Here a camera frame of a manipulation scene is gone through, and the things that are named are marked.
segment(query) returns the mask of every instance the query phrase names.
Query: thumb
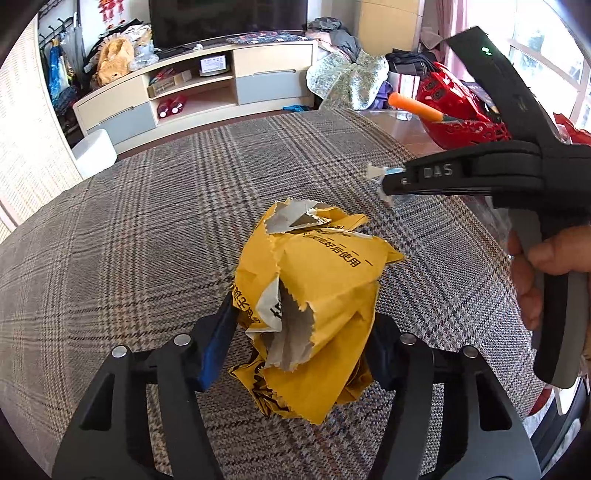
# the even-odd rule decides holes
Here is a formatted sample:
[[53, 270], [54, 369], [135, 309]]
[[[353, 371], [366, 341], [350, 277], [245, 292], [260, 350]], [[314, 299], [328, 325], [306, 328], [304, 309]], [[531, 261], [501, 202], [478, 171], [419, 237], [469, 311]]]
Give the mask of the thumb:
[[527, 258], [535, 268], [550, 275], [571, 270], [591, 272], [591, 225], [562, 230], [532, 247]]

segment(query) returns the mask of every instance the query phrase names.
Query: red toy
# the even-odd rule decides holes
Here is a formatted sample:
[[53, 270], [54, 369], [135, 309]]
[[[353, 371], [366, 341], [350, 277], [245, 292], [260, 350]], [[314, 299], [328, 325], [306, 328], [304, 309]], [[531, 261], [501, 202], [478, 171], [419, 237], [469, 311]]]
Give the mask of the red toy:
[[463, 122], [430, 122], [421, 119], [433, 141], [445, 150], [479, 143], [510, 140], [500, 116], [490, 110], [445, 65], [431, 72], [418, 86], [417, 100]]
[[177, 113], [182, 112], [186, 103], [187, 103], [187, 99], [183, 95], [177, 95], [170, 102], [170, 112], [173, 115], [176, 115]]
[[171, 100], [170, 98], [167, 98], [165, 100], [162, 100], [159, 104], [158, 104], [158, 108], [156, 109], [157, 113], [158, 113], [158, 117], [159, 118], [166, 118], [169, 115], [172, 115], [173, 113], [171, 112], [170, 109], [170, 104], [171, 104]]

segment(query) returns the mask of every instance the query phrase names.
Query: plastic bag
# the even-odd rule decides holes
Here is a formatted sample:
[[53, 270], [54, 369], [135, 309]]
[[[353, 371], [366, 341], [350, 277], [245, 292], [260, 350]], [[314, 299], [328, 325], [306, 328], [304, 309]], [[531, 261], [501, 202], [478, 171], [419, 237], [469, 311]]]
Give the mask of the plastic bag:
[[137, 45], [135, 46], [135, 57], [129, 64], [129, 69], [132, 72], [136, 70], [143, 69], [144, 67], [149, 67], [153, 65], [160, 58], [154, 53], [154, 42], [150, 40], [147, 45]]

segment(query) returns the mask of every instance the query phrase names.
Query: crumpled paper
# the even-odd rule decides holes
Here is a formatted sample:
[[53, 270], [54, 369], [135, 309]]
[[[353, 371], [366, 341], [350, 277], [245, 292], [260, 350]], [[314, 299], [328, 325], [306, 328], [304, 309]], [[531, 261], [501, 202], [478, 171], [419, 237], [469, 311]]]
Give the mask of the crumpled paper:
[[378, 277], [403, 255], [354, 232], [368, 218], [311, 200], [274, 204], [246, 243], [232, 289], [258, 352], [230, 370], [267, 416], [321, 423], [371, 383], [362, 352]]

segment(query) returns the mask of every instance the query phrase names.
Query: orange object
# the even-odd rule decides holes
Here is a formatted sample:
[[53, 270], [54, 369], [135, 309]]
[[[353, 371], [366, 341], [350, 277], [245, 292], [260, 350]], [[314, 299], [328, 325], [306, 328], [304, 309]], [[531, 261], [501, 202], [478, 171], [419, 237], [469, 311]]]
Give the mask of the orange object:
[[388, 97], [388, 103], [390, 106], [406, 110], [407, 112], [414, 113], [423, 120], [429, 122], [443, 122], [443, 113], [439, 110], [434, 109], [431, 106], [425, 105], [413, 98], [405, 97], [400, 95], [398, 92], [390, 94]]

